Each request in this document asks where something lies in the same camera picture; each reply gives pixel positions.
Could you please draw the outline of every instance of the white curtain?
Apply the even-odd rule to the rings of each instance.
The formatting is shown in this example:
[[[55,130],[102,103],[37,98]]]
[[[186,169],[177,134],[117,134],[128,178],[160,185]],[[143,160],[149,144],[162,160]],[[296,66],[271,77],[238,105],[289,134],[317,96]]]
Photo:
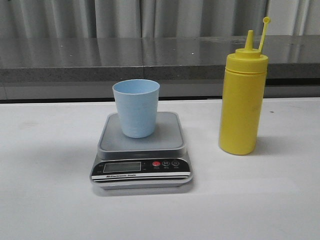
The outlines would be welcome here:
[[[0,38],[320,34],[318,0],[1,0]]]

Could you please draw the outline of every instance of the yellow nozzle cap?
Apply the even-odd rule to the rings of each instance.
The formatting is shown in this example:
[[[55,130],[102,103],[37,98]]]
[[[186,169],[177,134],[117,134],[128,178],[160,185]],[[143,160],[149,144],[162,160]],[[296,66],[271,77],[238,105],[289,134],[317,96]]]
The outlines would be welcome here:
[[[263,31],[259,49],[253,48],[254,31],[249,30],[246,37],[245,47],[235,50],[235,53],[229,54],[226,59],[225,68],[232,72],[244,74],[260,74],[267,71],[268,57],[262,55],[262,48],[267,32],[270,18],[263,19]]]

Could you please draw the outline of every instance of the lcd display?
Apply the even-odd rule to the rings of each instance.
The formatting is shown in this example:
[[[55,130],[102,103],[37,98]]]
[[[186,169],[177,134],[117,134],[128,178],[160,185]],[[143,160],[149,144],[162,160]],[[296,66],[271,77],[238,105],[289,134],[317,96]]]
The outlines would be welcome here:
[[[133,172],[141,171],[141,162],[120,162],[120,163],[106,163],[103,172]]]

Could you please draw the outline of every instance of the cup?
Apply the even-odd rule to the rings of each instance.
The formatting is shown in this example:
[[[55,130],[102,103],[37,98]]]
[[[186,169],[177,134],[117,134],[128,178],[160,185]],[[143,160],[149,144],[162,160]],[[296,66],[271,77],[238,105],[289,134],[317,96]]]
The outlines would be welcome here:
[[[130,138],[145,138],[156,128],[160,85],[147,79],[131,79],[113,85],[121,129]]]

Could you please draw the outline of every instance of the squeeze bottle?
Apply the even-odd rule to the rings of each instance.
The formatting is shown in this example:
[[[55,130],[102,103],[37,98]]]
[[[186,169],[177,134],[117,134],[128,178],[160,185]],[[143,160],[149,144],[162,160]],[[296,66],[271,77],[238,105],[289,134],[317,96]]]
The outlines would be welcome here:
[[[256,146],[266,84],[268,57],[262,55],[269,17],[263,19],[259,49],[249,30],[244,48],[226,58],[222,93],[219,146],[227,153],[246,155]]]

